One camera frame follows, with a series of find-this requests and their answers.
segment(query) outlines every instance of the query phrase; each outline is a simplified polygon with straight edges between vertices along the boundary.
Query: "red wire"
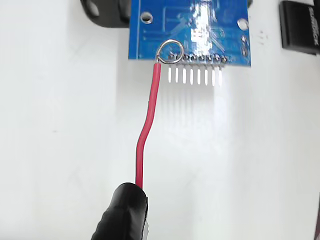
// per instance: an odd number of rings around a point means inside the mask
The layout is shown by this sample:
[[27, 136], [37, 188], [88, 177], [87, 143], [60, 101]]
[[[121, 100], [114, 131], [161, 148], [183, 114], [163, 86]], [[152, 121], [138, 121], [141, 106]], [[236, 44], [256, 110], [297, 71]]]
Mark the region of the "red wire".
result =
[[157, 95], [159, 89], [161, 75], [161, 64], [156, 63], [153, 66], [153, 78], [150, 90], [148, 111], [146, 114], [146, 119], [144, 126], [142, 128], [139, 140], [136, 144], [136, 155], [135, 155], [135, 184], [142, 189], [143, 176], [144, 176], [144, 148], [145, 143], [150, 132], [152, 123], [155, 118], [155, 110], [157, 104]]

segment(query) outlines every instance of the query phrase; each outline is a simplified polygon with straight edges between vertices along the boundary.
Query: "white surface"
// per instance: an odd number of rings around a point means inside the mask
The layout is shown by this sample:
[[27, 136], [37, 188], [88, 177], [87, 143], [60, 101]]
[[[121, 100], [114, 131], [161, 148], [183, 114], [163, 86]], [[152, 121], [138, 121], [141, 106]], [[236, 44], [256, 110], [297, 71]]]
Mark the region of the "white surface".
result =
[[[163, 67], [149, 240], [313, 239], [320, 61], [281, 48], [277, 0], [249, 14], [252, 68], [222, 87], [169, 84]], [[128, 34], [79, 0], [0, 1], [0, 239], [89, 240], [134, 181], [153, 63], [127, 61]]]

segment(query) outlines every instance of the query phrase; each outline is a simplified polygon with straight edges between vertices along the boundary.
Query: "metal pin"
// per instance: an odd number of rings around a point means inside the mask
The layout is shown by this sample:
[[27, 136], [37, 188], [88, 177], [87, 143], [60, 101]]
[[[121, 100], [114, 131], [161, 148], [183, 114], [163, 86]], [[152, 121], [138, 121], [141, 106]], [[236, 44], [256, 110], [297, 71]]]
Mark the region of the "metal pin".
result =
[[204, 70], [204, 84], [208, 85], [208, 69]]
[[222, 70], [221, 67], [219, 67], [219, 86], [222, 86]]
[[216, 85], [216, 72], [215, 68], [212, 68], [212, 86], [214, 87]]
[[194, 69], [190, 68], [190, 84], [194, 84]]
[[171, 83], [171, 66], [169, 66], [169, 69], [168, 69], [168, 80], [169, 80], [169, 83]]
[[183, 71], [182, 71], [182, 82], [183, 82], [183, 84], [186, 84], [186, 81], [187, 81], [187, 70], [186, 70], [186, 67], [183, 66]]
[[179, 79], [179, 68], [176, 67], [175, 68], [175, 82], [178, 83], [178, 79]]
[[197, 81], [198, 81], [198, 85], [200, 85], [200, 83], [201, 83], [201, 70], [200, 70], [200, 68], [198, 68], [198, 79], [197, 79]]

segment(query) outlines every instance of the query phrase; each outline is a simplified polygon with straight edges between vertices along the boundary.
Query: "component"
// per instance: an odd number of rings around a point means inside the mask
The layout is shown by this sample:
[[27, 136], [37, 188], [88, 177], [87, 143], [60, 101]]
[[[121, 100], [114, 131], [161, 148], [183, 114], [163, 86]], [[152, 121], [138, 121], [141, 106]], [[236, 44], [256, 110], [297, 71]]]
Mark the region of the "component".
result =
[[279, 5], [282, 47], [307, 54], [317, 54], [319, 47], [319, 14], [312, 5], [282, 1]]

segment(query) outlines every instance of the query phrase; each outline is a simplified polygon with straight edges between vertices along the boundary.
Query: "black plastic object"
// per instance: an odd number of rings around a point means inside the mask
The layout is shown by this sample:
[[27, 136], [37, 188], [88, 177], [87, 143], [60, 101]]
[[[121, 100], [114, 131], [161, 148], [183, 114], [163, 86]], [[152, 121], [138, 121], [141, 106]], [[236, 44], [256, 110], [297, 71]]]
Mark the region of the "black plastic object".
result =
[[318, 219], [316, 221], [314, 240], [320, 239], [320, 203], [318, 208]]
[[317, 8], [295, 1], [279, 5], [282, 47], [307, 54], [320, 53]]
[[120, 185], [113, 194], [91, 240], [142, 240], [148, 199], [133, 183]]
[[[128, 28], [131, 16], [131, 0], [80, 0], [87, 17], [106, 28]], [[248, 8], [253, 0], [248, 0]], [[92, 3], [98, 14], [92, 10]]]

